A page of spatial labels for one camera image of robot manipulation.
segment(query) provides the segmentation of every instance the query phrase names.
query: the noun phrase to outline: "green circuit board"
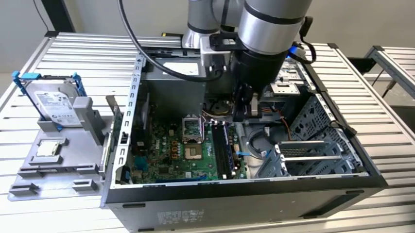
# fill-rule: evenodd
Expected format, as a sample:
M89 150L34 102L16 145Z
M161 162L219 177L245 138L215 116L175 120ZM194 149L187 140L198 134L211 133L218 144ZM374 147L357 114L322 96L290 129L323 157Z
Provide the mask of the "green circuit board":
M205 141L202 144L185 144L182 142L182 124L155 121L151 125L151 149L146 157L143 155L135 156L134 183L219 180L210 124L205 125ZM234 127L230 127L229 136L230 143L238 144ZM245 161L238 160L242 168L235 171L234 178L243 179L247 177Z

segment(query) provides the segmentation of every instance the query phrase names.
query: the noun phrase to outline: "ram slot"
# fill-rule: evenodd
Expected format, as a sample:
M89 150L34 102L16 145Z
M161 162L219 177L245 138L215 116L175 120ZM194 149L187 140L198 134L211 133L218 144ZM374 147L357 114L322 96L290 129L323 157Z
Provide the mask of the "ram slot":
M223 179L233 178L230 165L230 142L225 125L213 125L214 150L217 158L218 176Z

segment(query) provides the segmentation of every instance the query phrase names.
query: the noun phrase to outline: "white label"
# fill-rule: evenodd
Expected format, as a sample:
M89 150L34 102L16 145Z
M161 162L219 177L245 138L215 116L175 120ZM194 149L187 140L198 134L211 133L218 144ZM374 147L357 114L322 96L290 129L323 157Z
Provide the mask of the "white label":
M81 125L67 95L59 91L35 91L36 99L52 121L62 126Z
M205 210L183 210L158 212L159 223L163 225L201 222Z
M173 69L174 71L186 74L186 75L199 75L199 66L198 63L178 63L178 62L166 62L165 67Z

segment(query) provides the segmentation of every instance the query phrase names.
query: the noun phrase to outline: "blue drive bracket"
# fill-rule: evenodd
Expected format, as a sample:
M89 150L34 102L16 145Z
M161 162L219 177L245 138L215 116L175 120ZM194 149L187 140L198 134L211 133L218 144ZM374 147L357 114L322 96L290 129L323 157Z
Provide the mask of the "blue drive bracket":
M77 88L78 88L79 95L81 96L87 96L87 92L86 92L86 89L85 89L83 81L82 81L82 78L81 78L81 76L79 76L79 74L77 72L72 74L72 79L75 80L75 83L77 83Z
M42 120L46 121L47 118L46 118L46 116L42 114L40 109L38 108L38 106L36 106L36 104L35 104L35 101L34 101L32 97L30 96L28 92L26 91L24 85L23 85L22 82L20 82L19 75L20 75L20 72L19 72L19 71L15 71L15 72L12 73L14 83L15 83L16 86L20 88L22 93L28 97L28 100L31 101L34 107L36 108L36 111L38 111L38 113L39 113L39 115L40 115ZM26 74L23 74L23 76L24 76L24 75L26 75L26 78L27 78L26 80L28 80L28 79L31 79L31 80L38 80L39 77L42 77L40 74L35 74L35 73L32 73L32 74L26 73Z
M38 111L38 113L39 113L39 115L40 115L42 120L43 120L43 121L47 121L46 116L43 115L43 113L42 113L42 111L40 111L40 109L39 109L39 107L38 107L38 105L36 105L36 103L35 103L32 97L30 96L30 94L28 94L28 92L27 92L27 90L26 90L24 85L22 84L22 80L23 80L23 81L39 80L39 79L42 78L42 74L39 74L39 73L24 73L24 74L22 75L22 77L19 77L19 75L20 75L20 72L19 72L19 71L14 71L14 73L12 73L14 83L15 83L16 86L19 87L22 93L28 97L28 100L31 101L31 103L32 103L32 105L34 105L34 107L35 107L35 109L36 109L36 111ZM64 128L64 127L63 127L62 125L59 125L59 124L56 125L58 131L62 131L63 128Z

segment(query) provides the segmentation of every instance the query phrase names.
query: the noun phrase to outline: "slotted metal surface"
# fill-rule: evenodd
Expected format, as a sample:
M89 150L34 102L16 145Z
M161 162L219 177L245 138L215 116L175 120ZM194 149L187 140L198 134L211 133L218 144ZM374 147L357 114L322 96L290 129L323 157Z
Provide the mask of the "slotted metal surface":
M181 47L178 38L141 39L149 45ZM317 50L317 73L349 123L358 130L358 137L391 188L327 219L191 229L183 232L414 232L414 137L363 77L350 68L342 52L326 44L317 44ZM93 96L94 108L102 115L110 115L105 95L117 95L117 100L125 107L135 55L137 50L127 37L62 33L56 39L43 41L22 72L71 75L77 71L83 77L86 91ZM123 228L114 213L99 209L101 196L22 202L7 200L8 188L39 128L35 109L15 90L12 85L0 99L2 232L127 233L129 230Z
M415 48L374 46L366 57L375 60L394 81L415 98Z

